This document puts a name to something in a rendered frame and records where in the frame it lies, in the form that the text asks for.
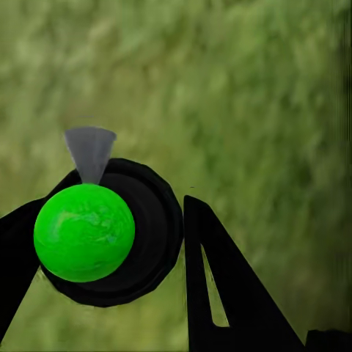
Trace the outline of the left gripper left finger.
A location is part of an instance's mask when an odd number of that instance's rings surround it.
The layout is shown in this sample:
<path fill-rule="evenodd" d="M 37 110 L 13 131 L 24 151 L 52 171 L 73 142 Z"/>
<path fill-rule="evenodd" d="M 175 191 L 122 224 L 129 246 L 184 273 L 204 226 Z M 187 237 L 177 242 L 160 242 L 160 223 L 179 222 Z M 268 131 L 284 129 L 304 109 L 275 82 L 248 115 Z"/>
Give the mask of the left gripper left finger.
<path fill-rule="evenodd" d="M 0 219 L 0 342 L 40 267 L 33 232 L 45 198 L 28 202 Z"/>

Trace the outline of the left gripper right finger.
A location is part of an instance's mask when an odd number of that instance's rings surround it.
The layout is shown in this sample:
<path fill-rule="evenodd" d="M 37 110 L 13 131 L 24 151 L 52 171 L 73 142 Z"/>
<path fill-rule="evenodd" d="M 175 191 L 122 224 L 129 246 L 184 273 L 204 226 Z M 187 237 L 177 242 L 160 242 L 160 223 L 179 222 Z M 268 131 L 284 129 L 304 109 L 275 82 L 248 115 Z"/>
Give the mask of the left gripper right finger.
<path fill-rule="evenodd" d="M 212 208 L 184 196 L 189 352 L 307 352 Z M 213 323 L 201 244 L 230 326 Z"/>

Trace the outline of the pesticide atomizer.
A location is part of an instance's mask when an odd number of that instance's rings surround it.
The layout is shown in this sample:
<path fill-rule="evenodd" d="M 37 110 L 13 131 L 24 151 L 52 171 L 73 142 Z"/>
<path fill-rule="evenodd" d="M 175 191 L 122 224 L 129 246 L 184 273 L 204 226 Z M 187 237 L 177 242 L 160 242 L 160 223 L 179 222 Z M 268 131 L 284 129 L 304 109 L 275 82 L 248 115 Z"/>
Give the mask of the pesticide atomizer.
<path fill-rule="evenodd" d="M 111 158 L 117 134 L 77 127 L 63 134 L 76 168 L 48 194 L 34 224 L 46 278 L 80 304 L 112 307 L 154 291 L 176 265 L 183 210 L 147 165 Z"/>

